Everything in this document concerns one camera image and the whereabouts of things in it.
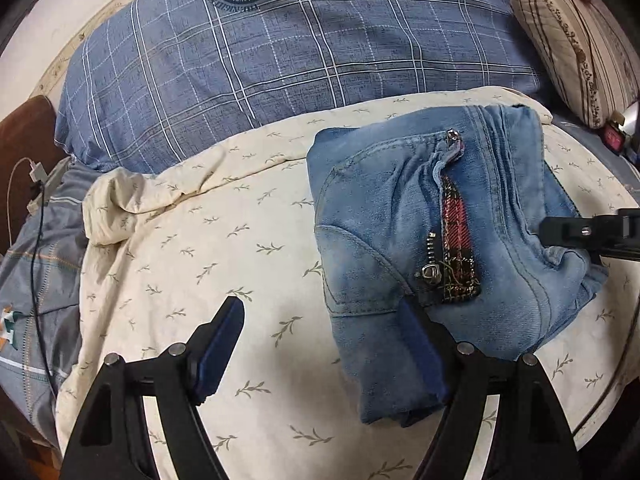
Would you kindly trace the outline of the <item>blue denim jeans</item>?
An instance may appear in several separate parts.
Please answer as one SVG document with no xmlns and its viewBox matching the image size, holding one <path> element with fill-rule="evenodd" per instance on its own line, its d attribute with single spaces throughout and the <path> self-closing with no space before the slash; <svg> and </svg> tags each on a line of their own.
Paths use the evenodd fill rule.
<svg viewBox="0 0 640 480">
<path fill-rule="evenodd" d="M 513 360 L 562 332 L 608 277 L 583 250 L 539 239 L 542 220 L 576 207 L 528 106 L 324 129 L 307 170 L 324 299 L 366 424 L 412 425 L 448 391 L 439 357 L 415 356 L 401 335 L 404 298 L 457 340 Z"/>
</svg>

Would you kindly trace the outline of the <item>white plastic bag roll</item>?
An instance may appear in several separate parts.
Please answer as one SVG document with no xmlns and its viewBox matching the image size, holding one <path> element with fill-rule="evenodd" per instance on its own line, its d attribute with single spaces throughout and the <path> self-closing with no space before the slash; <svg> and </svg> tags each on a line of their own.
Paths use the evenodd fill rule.
<svg viewBox="0 0 640 480">
<path fill-rule="evenodd" d="M 623 111 L 624 122 L 620 126 L 626 136 L 633 136 L 636 132 L 637 119 L 639 115 L 639 102 L 633 102 Z"/>
</svg>

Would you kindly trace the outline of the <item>beige striped floral pillow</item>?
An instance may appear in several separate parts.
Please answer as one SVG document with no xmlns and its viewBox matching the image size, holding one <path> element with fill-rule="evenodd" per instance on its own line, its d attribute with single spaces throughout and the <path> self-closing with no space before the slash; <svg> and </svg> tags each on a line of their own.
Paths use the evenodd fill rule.
<svg viewBox="0 0 640 480">
<path fill-rule="evenodd" d="M 556 92 L 599 129 L 639 96 L 639 55 L 601 0 L 509 0 Z"/>
</svg>

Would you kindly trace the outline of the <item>grey striped bedsheet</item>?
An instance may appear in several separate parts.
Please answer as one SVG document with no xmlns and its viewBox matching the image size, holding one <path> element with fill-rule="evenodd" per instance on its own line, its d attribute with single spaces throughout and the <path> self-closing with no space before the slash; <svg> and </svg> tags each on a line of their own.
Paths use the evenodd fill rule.
<svg viewBox="0 0 640 480">
<path fill-rule="evenodd" d="M 58 446 L 58 390 L 78 362 L 79 293 L 88 246 L 82 201 L 99 177 L 75 159 L 43 211 L 29 215 L 1 260 L 1 388 Z"/>
</svg>

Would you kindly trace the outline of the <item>cream leaf-print quilt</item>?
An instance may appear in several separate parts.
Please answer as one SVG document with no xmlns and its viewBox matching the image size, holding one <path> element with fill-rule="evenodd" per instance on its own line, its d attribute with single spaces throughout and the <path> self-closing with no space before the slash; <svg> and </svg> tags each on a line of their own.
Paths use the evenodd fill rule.
<svg viewBox="0 0 640 480">
<path fill-rule="evenodd" d="M 232 295 L 244 302 L 245 325 L 217 393 L 200 408 L 227 474 L 410 478 L 439 419 L 406 429 L 360 422 L 324 305 L 306 154 L 324 128 L 523 101 L 501 87 L 395 96 L 232 136 L 158 176 L 117 169 L 100 177 L 82 205 L 82 344 L 56 401 L 60 443 L 104 356 L 157 356 Z"/>
</svg>

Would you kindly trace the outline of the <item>white power strip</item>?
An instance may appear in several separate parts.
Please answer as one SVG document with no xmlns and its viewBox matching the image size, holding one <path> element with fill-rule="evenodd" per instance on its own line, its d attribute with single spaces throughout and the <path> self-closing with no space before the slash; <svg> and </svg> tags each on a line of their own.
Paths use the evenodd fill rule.
<svg viewBox="0 0 640 480">
<path fill-rule="evenodd" d="M 43 203 L 47 203 L 52 193 L 62 182 L 62 177 L 70 166 L 70 158 L 65 157 L 55 164 L 51 170 L 45 170 L 41 162 L 30 162 L 29 177 L 35 184 L 40 183 L 40 190 L 36 192 L 27 205 L 27 211 L 34 216 Z"/>
</svg>

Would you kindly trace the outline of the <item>brown headboard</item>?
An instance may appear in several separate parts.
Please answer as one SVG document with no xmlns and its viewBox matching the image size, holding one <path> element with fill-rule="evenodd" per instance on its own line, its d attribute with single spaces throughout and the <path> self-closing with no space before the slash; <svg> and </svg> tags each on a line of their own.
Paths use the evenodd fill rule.
<svg viewBox="0 0 640 480">
<path fill-rule="evenodd" d="M 34 196 L 32 167 L 50 172 L 65 157 L 54 143 L 56 114 L 46 96 L 35 96 L 1 121 L 1 253 L 12 244 Z"/>
</svg>

